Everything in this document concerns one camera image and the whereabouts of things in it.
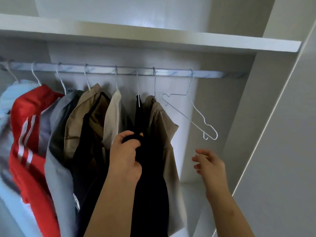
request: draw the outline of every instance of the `closet rod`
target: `closet rod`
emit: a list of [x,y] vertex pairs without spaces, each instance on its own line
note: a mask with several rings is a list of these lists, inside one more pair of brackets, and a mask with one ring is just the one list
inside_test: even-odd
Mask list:
[[[7,70],[8,62],[0,62],[0,67],[2,70]],[[31,71],[32,63],[25,62],[10,62],[9,69],[17,71]],[[44,72],[56,72],[57,63],[35,63],[33,66],[33,71],[44,71]],[[64,73],[84,73],[85,65],[76,64],[59,64],[58,72]],[[192,72],[190,70],[180,70],[180,69],[161,69],[155,68],[156,76],[179,76],[179,77],[191,77]],[[137,68],[138,75],[140,76],[154,76],[153,68]],[[86,66],[87,74],[107,74],[115,75],[115,66]],[[238,72],[233,73],[235,78],[243,76],[245,73]],[[136,67],[121,67],[117,66],[117,75],[136,75]],[[221,71],[194,71],[195,78],[222,78],[226,75],[231,75],[229,72]]]

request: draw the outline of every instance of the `white hanger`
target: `white hanger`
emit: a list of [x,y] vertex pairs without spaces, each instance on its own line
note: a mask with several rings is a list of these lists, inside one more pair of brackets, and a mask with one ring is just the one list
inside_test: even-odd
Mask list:
[[63,85],[64,91],[65,91],[65,95],[66,95],[67,92],[66,92],[65,84],[63,83],[63,80],[60,78],[59,73],[58,73],[58,66],[59,66],[60,64],[61,64],[61,62],[59,62],[59,63],[57,64],[57,67],[56,67],[56,74],[57,74],[58,78],[60,79],[61,84]]
[[86,80],[87,80],[87,84],[88,84],[88,88],[89,88],[89,90],[91,90],[91,88],[90,88],[90,84],[89,84],[89,80],[88,80],[88,77],[87,77],[87,75],[86,75],[86,67],[88,66],[88,64],[85,64],[84,65],[84,76],[85,76],[85,78],[86,78]]
[[41,82],[39,81],[39,79],[37,78],[37,76],[35,75],[34,70],[33,70],[35,64],[36,64],[36,62],[33,62],[33,63],[32,63],[31,71],[32,71],[32,73],[33,73],[33,76],[34,76],[35,79],[37,80],[38,84],[41,86],[42,84],[41,84]]
[[[217,131],[214,129],[214,127],[212,127],[210,124],[207,124],[207,123],[205,122],[205,117],[204,117],[204,116],[202,115],[202,113],[195,107],[195,105],[193,104],[192,100],[191,100],[190,97],[189,97],[190,86],[191,86],[192,81],[194,80],[194,72],[193,72],[192,70],[191,70],[191,72],[192,72],[193,78],[192,78],[192,80],[191,80],[191,82],[190,82],[190,84],[189,84],[189,88],[188,88],[188,91],[186,92],[186,94],[170,94],[170,95],[162,94],[162,99],[165,101],[165,103],[166,103],[165,105],[166,105],[166,106],[167,106],[167,105],[170,105],[170,106],[171,106],[172,108],[174,108],[176,111],[180,112],[185,118],[187,118],[187,119],[188,119],[193,125],[195,125],[200,131],[202,131],[202,132],[203,132],[203,139],[207,140],[208,137],[210,137],[212,140],[216,140],[216,139],[218,138],[218,133],[217,133]],[[198,127],[192,120],[190,120],[188,117],[186,117],[181,111],[177,110],[177,109],[176,109],[175,107],[173,107],[170,103],[168,103],[168,102],[163,98],[164,95],[166,95],[166,96],[168,96],[168,97],[170,97],[170,96],[172,96],[172,95],[187,96],[188,99],[190,100],[191,104],[192,104],[193,107],[195,108],[195,110],[203,117],[204,124],[207,125],[207,126],[212,127],[212,129],[215,131],[216,137],[215,137],[215,138],[211,137],[209,134],[207,134],[205,131],[203,131],[200,127]]]
[[155,84],[154,84],[155,95],[154,95],[154,97],[156,98],[156,69],[155,69],[155,67],[153,67],[153,70],[154,70],[154,75],[155,75]]
[[7,70],[9,71],[9,73],[11,74],[11,75],[13,75],[13,77],[15,78],[15,80],[17,81],[17,82],[19,82],[19,80],[17,79],[17,77],[10,71],[10,63],[11,62],[13,62],[13,60],[8,60],[8,62],[7,62]]
[[140,107],[140,96],[139,96],[139,88],[138,88],[138,71],[137,71],[137,68],[136,68],[136,82],[137,82],[137,91],[138,91],[138,107]]
[[117,73],[118,73],[118,68],[117,66],[115,65],[115,83],[116,83],[116,90],[118,91],[118,80],[117,80]]

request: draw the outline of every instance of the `white shelf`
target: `white shelf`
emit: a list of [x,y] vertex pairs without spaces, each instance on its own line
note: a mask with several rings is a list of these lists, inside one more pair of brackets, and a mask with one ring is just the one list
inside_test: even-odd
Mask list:
[[0,36],[198,52],[297,52],[300,41],[0,14]]

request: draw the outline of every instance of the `person's right hand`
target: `person's right hand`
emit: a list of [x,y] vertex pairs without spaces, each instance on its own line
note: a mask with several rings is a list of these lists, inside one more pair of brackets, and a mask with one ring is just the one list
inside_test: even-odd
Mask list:
[[224,162],[210,150],[195,151],[197,155],[192,157],[192,161],[199,162],[194,168],[202,175],[207,199],[210,201],[219,195],[229,194]]
[[110,149],[110,165],[108,178],[115,178],[128,183],[137,184],[141,174],[142,166],[135,161],[136,148],[140,142],[131,139],[122,143],[124,137],[133,135],[132,131],[124,131],[116,136]]

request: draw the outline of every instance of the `person's left hand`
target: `person's left hand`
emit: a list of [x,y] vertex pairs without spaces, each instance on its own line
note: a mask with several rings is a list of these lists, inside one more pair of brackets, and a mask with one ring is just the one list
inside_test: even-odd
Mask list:
[[136,139],[122,143],[124,137],[133,134],[132,131],[124,131],[114,139],[110,149],[108,176],[136,185],[142,174],[142,166],[135,161],[136,148],[141,144]]

